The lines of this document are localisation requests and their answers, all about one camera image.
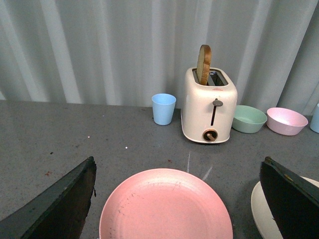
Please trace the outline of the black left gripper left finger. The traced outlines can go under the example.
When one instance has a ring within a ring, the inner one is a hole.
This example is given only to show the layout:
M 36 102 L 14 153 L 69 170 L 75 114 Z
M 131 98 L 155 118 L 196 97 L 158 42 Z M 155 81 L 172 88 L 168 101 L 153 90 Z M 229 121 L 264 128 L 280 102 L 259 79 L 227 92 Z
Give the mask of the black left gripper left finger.
M 78 239 L 95 194 L 92 156 L 0 222 L 2 239 Z

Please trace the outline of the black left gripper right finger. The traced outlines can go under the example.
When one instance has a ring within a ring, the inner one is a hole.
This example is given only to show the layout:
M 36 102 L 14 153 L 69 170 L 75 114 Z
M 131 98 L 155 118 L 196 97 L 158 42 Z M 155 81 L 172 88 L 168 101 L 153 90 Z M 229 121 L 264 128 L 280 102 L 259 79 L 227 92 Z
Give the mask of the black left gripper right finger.
M 285 239 L 319 237 L 319 188 L 266 157 L 260 182 L 272 216 Z

